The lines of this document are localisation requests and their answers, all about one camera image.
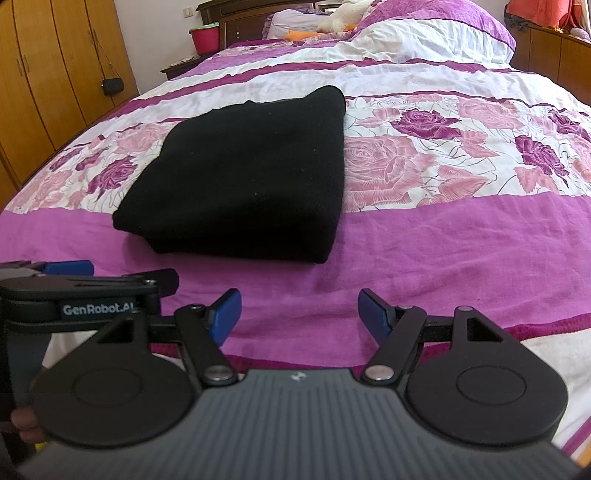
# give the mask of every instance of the white pillow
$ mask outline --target white pillow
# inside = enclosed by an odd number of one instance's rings
[[[324,15],[303,14],[297,10],[282,10],[273,15],[267,39],[283,38],[289,30],[299,32],[315,32],[320,22],[326,17]]]

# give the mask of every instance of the orange cushion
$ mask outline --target orange cushion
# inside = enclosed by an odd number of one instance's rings
[[[349,25],[347,25],[345,27],[345,30],[343,31],[351,31],[353,30],[357,25],[354,23],[351,23]],[[317,35],[322,35],[322,33],[318,33],[318,32],[300,32],[298,30],[289,30],[289,32],[287,33],[287,35],[285,37],[283,37],[284,40],[289,40],[289,41],[298,41],[298,40],[304,40],[305,38],[310,38],[310,37],[315,37]]]
[[[289,41],[298,41],[304,40],[305,38],[315,37],[317,35],[322,35],[322,33],[317,32],[298,32],[297,30],[289,30],[287,35],[283,37],[285,40]]]

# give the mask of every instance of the red bucket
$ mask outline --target red bucket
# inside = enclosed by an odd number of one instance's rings
[[[193,37],[195,50],[201,56],[210,55],[219,51],[220,49],[220,24],[218,22],[203,25],[202,27],[195,27],[189,30]]]

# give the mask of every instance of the white plush toy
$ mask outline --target white plush toy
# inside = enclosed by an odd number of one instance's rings
[[[336,33],[347,25],[358,24],[373,0],[345,0],[332,14],[318,25],[318,32]]]

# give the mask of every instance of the wooden nightstand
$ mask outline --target wooden nightstand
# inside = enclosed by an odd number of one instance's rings
[[[535,24],[509,30],[517,42],[513,68],[548,77],[579,101],[591,103],[591,43]]]
[[[190,60],[181,61],[179,63],[171,65],[170,67],[166,67],[164,70],[160,70],[160,72],[166,74],[167,80],[172,80],[173,78],[176,78],[182,75],[183,73],[187,73],[189,70],[195,68],[203,60],[206,60],[209,57],[211,57],[211,55],[204,55],[203,57],[193,57]]]

